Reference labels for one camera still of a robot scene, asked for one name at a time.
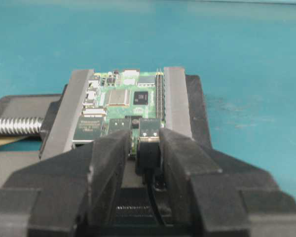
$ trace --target blue work surface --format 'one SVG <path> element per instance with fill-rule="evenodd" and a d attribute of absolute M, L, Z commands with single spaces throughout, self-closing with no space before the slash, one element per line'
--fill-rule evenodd
<path fill-rule="evenodd" d="M 61 93 L 75 69 L 164 66 L 201 76 L 215 149 L 296 197 L 296 5 L 0 0 L 0 98 Z"/>

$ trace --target green circuit board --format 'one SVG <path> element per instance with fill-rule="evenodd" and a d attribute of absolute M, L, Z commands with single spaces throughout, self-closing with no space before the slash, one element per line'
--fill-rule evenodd
<path fill-rule="evenodd" d="M 94 73 L 73 139 L 79 146 L 117 130 L 132 130 L 136 152 L 140 119 L 160 119 L 164 126 L 163 73 L 124 70 Z"/>

